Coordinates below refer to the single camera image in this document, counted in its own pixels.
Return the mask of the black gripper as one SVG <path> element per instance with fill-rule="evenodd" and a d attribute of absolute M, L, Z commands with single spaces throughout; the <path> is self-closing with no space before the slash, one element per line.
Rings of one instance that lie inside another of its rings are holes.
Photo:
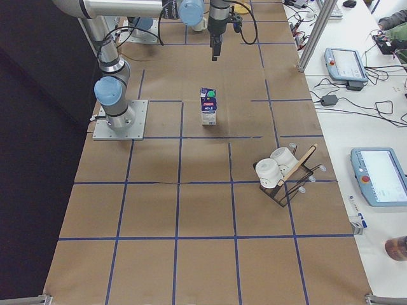
<path fill-rule="evenodd" d="M 212 49 L 212 61 L 217 61 L 221 54 L 222 37 L 226 32 L 228 18 L 217 20 L 212 16 L 208 19 L 208 31 L 210 33 L 210 47 Z"/>

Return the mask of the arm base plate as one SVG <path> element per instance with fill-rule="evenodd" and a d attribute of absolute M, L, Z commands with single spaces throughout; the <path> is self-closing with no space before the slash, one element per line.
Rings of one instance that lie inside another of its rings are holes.
<path fill-rule="evenodd" d="M 130 100 L 121 116 L 108 116 L 101 107 L 95 120 L 94 140 L 143 140 L 148 100 Z"/>

